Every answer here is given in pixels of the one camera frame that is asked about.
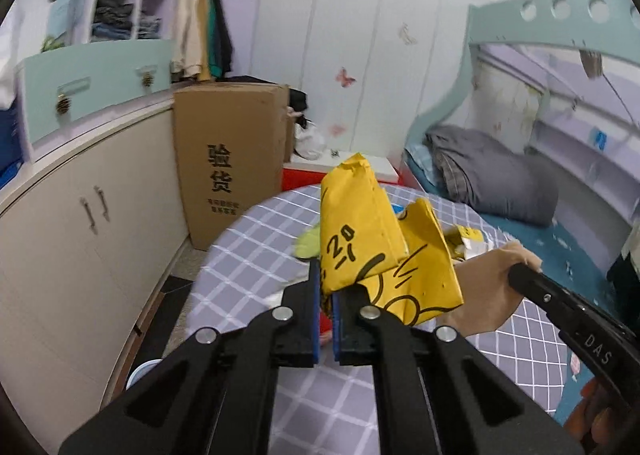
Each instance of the gray blanket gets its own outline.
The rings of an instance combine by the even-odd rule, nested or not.
[[[549,226],[558,204],[558,185],[543,159],[514,154],[480,132],[452,125],[426,134],[434,165],[449,198],[480,213]]]

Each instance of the checkered tablecloth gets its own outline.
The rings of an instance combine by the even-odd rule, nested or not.
[[[466,205],[410,188],[385,189],[393,204],[406,206],[427,196],[444,226],[481,228],[498,246],[507,242]],[[268,308],[266,297],[306,275],[308,265],[290,256],[291,247],[318,222],[319,205],[319,186],[307,186],[254,206],[225,231],[193,284],[189,332],[204,326],[222,332],[246,326]],[[430,329],[433,323],[421,327]],[[536,305],[524,301],[500,330],[468,340],[542,408],[555,411],[566,374],[566,346]],[[280,369],[270,453],[380,453],[371,368],[339,366],[329,345],[315,369]]]

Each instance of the drawer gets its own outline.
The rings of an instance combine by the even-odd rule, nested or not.
[[[126,40],[72,45],[22,62],[22,105],[27,139],[35,143],[105,107],[121,104],[171,85],[170,40]],[[152,76],[143,85],[145,73]],[[69,101],[59,114],[59,96]]]

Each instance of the black floor mat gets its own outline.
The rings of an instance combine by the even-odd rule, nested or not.
[[[158,307],[158,311],[156,311],[156,315],[151,320],[151,325],[149,325],[149,329],[145,334],[145,339],[142,340],[142,345],[140,345],[140,349],[136,354],[129,375],[142,363],[162,357],[182,307],[184,307],[184,303],[191,292],[192,284],[192,281],[177,278],[176,276],[167,278],[161,289],[164,293],[164,298],[160,303],[160,307]]]

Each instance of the silver bolt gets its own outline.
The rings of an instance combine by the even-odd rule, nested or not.
[[[376,320],[380,317],[380,309],[378,307],[373,307],[373,305],[367,305],[360,309],[360,316],[365,320]]]
[[[276,307],[271,315],[278,321],[289,321],[293,318],[293,310],[289,307]]]
[[[458,333],[455,329],[445,325],[444,327],[438,327],[436,329],[436,336],[439,340],[450,343],[458,337]]]
[[[196,332],[196,340],[203,345],[213,343],[218,337],[218,333],[211,327],[204,327]]]

